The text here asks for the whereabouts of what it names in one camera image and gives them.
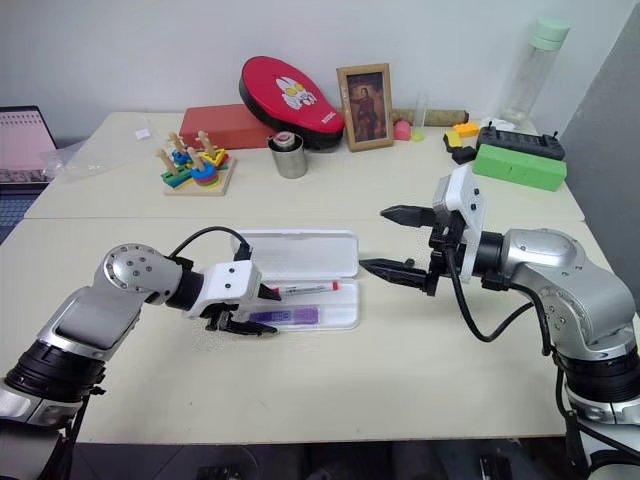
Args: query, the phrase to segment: white plastic box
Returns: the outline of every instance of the white plastic box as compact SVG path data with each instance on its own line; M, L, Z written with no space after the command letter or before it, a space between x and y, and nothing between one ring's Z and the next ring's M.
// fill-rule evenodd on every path
M285 296L282 301L258 298L241 305L236 319L248 320L256 311L289 310L318 306L318 323L277 325L280 331L345 330L358 324L358 239L348 230L243 230L252 247L251 260L269 287L318 284L338 281L336 291ZM239 242L232 239L235 252Z

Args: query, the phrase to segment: red box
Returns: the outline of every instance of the red box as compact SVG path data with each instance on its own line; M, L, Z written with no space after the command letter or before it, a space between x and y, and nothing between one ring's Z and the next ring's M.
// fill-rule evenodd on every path
M202 148L196 140L199 130L207 132L211 143L228 150L266 148L267 137L275 133L242 104L187 108L180 127L184 143Z

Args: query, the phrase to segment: purple object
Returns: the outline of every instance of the purple object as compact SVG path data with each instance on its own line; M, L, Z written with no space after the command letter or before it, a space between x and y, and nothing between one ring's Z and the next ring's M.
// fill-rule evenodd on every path
M255 312L249 315L249 321L278 325L315 325L318 323L318 308L303 307L295 310Z

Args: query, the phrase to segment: picture frame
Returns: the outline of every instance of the picture frame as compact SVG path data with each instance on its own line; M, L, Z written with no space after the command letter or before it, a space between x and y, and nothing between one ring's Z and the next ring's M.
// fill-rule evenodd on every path
M349 149L393 145L389 64L340 67L337 72Z

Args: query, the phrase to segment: cartoon print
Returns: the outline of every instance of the cartoon print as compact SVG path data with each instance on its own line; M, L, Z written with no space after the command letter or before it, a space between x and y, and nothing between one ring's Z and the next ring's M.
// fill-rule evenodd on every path
M308 92L301 83L296 82L292 78L277 78L276 85L283 91L283 100L294 110L300 110L303 105L313 105L316 103L316 97L313 93Z

